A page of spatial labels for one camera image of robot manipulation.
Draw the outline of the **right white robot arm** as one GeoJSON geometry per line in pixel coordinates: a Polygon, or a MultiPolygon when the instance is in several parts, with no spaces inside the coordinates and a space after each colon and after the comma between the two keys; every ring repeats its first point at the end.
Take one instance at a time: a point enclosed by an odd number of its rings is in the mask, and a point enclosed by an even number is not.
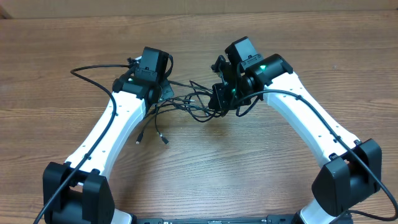
{"type": "Polygon", "coordinates": [[[349,209],[379,191],[382,151],[372,139],[360,141],[337,123],[310,95],[292,66],[279,54],[263,57],[243,37],[210,67],[221,82],[213,85],[213,110],[238,111],[253,98],[277,110],[298,133],[321,170],[312,184],[314,199],[292,223],[344,223],[349,209]]]}

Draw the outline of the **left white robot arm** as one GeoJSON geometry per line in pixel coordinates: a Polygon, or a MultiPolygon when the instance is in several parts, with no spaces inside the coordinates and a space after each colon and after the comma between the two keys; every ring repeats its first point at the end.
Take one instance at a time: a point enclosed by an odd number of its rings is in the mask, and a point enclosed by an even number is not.
{"type": "Polygon", "coordinates": [[[45,168],[44,206],[36,223],[137,222],[135,215],[116,208],[108,179],[127,138],[150,107],[173,97],[167,79],[174,61],[167,52],[150,47],[127,61],[126,73],[106,91],[109,103],[88,137],[64,163],[50,162],[45,168]]]}

